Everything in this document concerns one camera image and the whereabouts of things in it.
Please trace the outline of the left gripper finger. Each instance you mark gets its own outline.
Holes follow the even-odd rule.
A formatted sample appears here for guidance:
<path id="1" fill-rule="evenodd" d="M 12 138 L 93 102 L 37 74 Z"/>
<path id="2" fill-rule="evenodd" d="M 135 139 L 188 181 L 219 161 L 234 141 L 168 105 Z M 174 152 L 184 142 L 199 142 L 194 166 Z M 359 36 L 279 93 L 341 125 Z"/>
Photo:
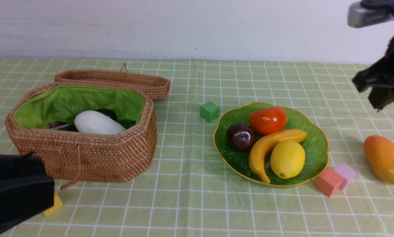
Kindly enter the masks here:
<path id="1" fill-rule="evenodd" d="M 54 179 L 24 176 L 0 180 L 0 234 L 54 205 Z"/>
<path id="2" fill-rule="evenodd" d="M 46 175 L 46 172 L 42 159 L 34 153 L 0 154 L 0 180 L 36 175 Z"/>

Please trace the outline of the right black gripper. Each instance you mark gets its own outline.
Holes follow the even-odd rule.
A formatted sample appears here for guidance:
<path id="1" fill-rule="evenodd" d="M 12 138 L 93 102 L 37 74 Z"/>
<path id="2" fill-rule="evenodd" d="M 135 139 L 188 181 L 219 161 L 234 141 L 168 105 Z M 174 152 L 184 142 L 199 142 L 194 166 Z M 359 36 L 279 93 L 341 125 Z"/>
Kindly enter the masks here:
<path id="1" fill-rule="evenodd" d="M 394 18 L 394 0 L 361 0 L 359 2 L 368 10 L 385 9 Z M 383 110 L 394 102 L 394 36 L 388 42 L 384 56 L 367 69 L 358 72 L 352 82 L 358 92 L 372 88 L 368 100 L 377 111 Z"/>

